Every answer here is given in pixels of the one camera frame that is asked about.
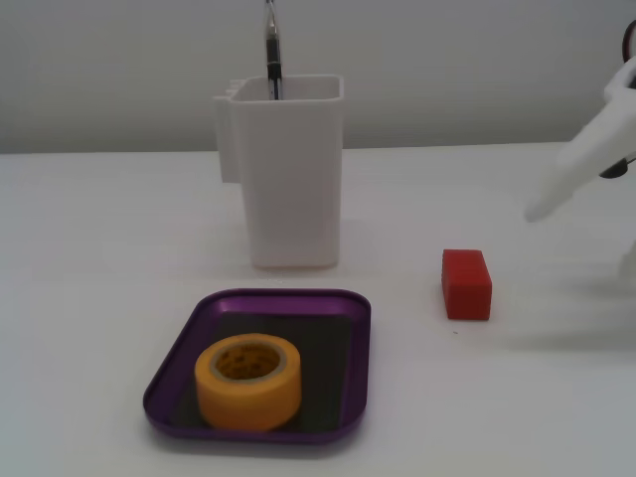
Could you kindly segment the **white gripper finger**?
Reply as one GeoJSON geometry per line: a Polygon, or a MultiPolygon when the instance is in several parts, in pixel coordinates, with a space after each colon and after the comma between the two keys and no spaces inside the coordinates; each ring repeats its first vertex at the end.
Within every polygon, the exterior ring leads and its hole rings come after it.
{"type": "Polygon", "coordinates": [[[610,101],[559,152],[539,195],[525,208],[538,222],[567,202],[582,186],[635,152],[635,104],[610,101]]]}

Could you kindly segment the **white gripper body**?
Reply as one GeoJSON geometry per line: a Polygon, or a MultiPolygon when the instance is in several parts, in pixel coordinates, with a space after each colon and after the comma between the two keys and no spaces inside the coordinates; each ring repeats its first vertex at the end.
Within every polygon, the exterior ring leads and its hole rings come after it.
{"type": "Polygon", "coordinates": [[[603,121],[607,124],[635,122],[635,59],[630,59],[604,90],[603,121]]]}

